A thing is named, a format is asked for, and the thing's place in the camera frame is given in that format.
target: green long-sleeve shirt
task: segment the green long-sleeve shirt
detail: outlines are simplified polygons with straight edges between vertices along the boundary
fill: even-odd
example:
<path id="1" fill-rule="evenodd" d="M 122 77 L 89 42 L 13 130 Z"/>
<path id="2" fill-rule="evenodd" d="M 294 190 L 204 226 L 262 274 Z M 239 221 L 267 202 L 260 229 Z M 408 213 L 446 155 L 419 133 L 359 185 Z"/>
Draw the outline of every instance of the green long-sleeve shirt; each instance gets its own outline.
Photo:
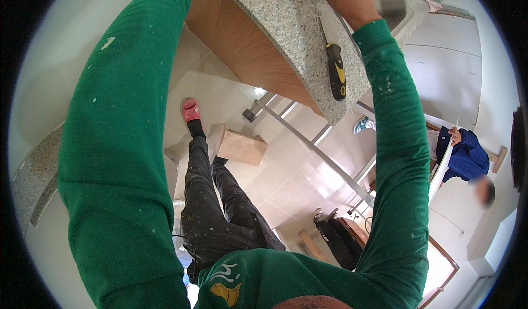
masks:
<path id="1" fill-rule="evenodd" d="M 59 191 L 70 248 L 98 308 L 189 307 L 171 240 L 162 139 L 171 63 L 190 3 L 133 0 L 90 55 L 71 100 Z M 354 40 L 378 128 L 378 192 L 356 272 L 296 253 L 236 251 L 200 273 L 199 307 L 271 308 L 306 295 L 355 309 L 419 303 L 428 270 L 425 120 L 385 21 L 363 26 Z M 331 303 L 293 301 L 301 299 Z"/>

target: utility knife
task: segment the utility knife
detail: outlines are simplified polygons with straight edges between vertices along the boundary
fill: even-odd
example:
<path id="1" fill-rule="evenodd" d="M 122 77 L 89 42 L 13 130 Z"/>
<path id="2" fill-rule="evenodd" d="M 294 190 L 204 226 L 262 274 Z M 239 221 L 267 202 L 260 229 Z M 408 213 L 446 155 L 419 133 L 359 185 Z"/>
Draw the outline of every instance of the utility knife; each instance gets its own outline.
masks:
<path id="1" fill-rule="evenodd" d="M 345 80 L 345 68 L 341 59 L 338 27 L 334 18 L 335 13 L 332 8 L 322 3 L 317 3 L 317 8 L 321 11 L 319 19 L 326 37 L 328 74 L 330 75 L 332 95 L 336 101 L 342 101 L 347 96 L 347 81 Z"/>

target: white tile floor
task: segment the white tile floor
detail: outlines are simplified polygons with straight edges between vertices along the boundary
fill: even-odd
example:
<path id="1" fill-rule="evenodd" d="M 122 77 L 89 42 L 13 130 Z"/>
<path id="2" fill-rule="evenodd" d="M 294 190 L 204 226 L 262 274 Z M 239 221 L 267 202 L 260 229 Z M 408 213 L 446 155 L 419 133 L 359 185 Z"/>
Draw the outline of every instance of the white tile floor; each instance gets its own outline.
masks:
<path id="1" fill-rule="evenodd" d="M 297 233 L 301 229 L 308 232 L 315 229 L 312 223 L 315 208 L 321 207 L 324 213 L 330 213 L 338 207 L 340 214 L 345 214 L 357 197 L 338 174 L 272 116 L 263 112 L 253 123 L 242 117 L 244 109 L 261 94 L 260 90 L 240 83 L 194 34 L 184 28 L 170 78 L 163 141 L 166 152 L 179 163 L 165 157 L 167 181 L 173 199 L 182 199 L 191 137 L 182 120 L 180 105 L 183 98 L 192 97 L 200 105 L 210 156 L 214 156 L 215 133 L 223 123 L 245 135 L 259 134 L 267 141 L 269 146 L 259 167 L 233 161 L 226 166 L 268 224 L 281 230 L 291 245 L 299 241 Z M 368 94 L 363 101 L 372 103 Z M 277 99 L 270 105 L 275 111 L 281 111 L 288 102 Z M 373 130 L 353 134 L 355 122 L 361 116 L 350 111 L 318 145 L 351 176 L 355 176 L 375 152 Z M 309 139 L 326 125 L 324 118 L 300 104 L 285 119 Z M 367 188 L 372 180 L 373 173 L 370 173 L 362 186 Z M 179 215 L 183 205 L 174 208 Z"/>

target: white paint stain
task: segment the white paint stain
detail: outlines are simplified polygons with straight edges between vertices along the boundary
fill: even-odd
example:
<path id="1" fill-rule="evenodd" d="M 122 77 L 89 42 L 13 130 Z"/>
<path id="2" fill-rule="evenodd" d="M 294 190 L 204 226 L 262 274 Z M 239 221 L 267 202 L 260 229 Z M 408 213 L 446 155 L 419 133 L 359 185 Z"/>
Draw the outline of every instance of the white paint stain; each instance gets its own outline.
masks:
<path id="1" fill-rule="evenodd" d="M 104 50 L 105 48 L 107 48 L 110 45 L 110 43 L 112 43 L 115 39 L 116 39 L 115 36 L 107 38 L 106 43 L 102 46 L 101 50 Z"/>

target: black cable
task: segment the black cable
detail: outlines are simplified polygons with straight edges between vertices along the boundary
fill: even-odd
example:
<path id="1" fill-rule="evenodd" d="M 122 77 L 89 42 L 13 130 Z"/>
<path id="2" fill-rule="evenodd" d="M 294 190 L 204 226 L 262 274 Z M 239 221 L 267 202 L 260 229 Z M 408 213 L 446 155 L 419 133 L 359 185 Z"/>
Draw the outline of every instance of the black cable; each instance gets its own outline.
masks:
<path id="1" fill-rule="evenodd" d="M 368 219 L 371 219 L 372 220 L 372 216 L 369 216 L 365 219 L 365 231 L 366 231 L 366 220 Z"/>
<path id="2" fill-rule="evenodd" d="M 187 242 L 189 243 L 189 245 L 193 248 L 194 256 L 196 256 L 196 249 L 194 248 L 193 243 L 192 243 L 187 237 L 181 236 L 181 235 L 179 235 L 179 234 L 173 234 L 172 237 L 181 237 L 181 238 L 187 240 Z M 196 271 L 196 261 L 195 261 L 195 263 L 194 263 L 193 275 L 191 276 L 190 279 L 194 279 L 194 272 L 195 272 L 195 271 Z"/>

